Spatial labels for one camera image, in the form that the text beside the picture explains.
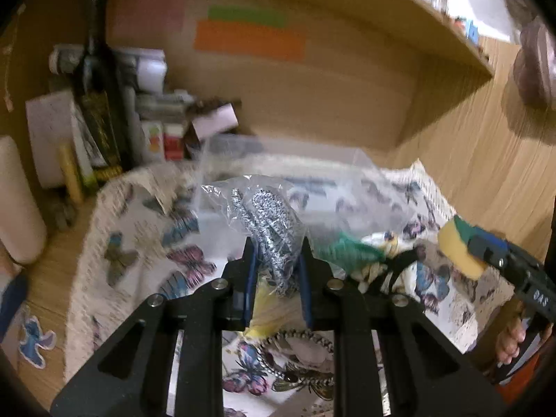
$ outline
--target green object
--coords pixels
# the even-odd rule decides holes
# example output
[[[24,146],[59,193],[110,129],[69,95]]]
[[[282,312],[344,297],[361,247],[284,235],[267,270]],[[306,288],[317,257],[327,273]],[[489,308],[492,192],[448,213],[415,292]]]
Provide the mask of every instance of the green object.
[[[347,274],[386,259],[380,249],[354,240],[346,234],[340,234],[340,238],[329,246],[318,247],[316,257],[337,264]]]
[[[211,6],[208,8],[209,20],[223,20],[225,22],[247,22],[256,25],[285,28],[286,16],[272,9],[246,8],[243,6]]]
[[[459,237],[461,238],[461,241],[463,241],[467,245],[467,243],[469,243],[469,239],[473,235],[475,235],[475,227],[467,224],[458,215],[454,216],[454,224],[456,230],[458,231]]]

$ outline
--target pink sticky note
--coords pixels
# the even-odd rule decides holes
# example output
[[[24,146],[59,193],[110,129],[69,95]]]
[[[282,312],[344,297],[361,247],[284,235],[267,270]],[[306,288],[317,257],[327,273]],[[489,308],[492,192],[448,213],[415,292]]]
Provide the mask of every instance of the pink sticky note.
[[[193,119],[191,123],[199,141],[238,126],[236,113],[231,103],[218,108],[206,116]]]
[[[116,0],[110,17],[114,38],[135,38],[145,33],[180,32],[185,0]]]

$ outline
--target black handle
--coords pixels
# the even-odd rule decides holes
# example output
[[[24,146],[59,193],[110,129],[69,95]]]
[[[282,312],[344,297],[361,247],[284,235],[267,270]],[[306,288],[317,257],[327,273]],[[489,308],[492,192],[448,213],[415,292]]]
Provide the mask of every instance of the black handle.
[[[525,340],[519,344],[519,355],[510,364],[501,364],[497,367],[494,373],[494,382],[496,383],[515,375],[533,357],[540,347],[542,333],[549,321],[540,313],[536,313],[530,319],[524,318],[522,324],[525,329]]]

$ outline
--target bottle neck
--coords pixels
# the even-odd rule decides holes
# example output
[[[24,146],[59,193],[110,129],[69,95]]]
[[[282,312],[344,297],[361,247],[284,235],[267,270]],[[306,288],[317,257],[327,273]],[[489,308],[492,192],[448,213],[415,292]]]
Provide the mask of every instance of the bottle neck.
[[[96,51],[106,44],[106,0],[90,0],[87,50]]]

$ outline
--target orange fabric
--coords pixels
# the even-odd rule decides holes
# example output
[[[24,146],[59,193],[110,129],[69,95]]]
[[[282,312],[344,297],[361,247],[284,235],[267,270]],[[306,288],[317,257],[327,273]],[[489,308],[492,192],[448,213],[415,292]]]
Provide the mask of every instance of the orange fabric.
[[[198,20],[197,50],[303,61],[305,36],[293,30],[223,20]]]
[[[539,353],[536,353],[527,363],[512,376],[506,385],[497,385],[496,389],[501,394],[504,401],[509,404],[514,401],[527,387],[529,381],[535,373],[535,368],[539,361]]]

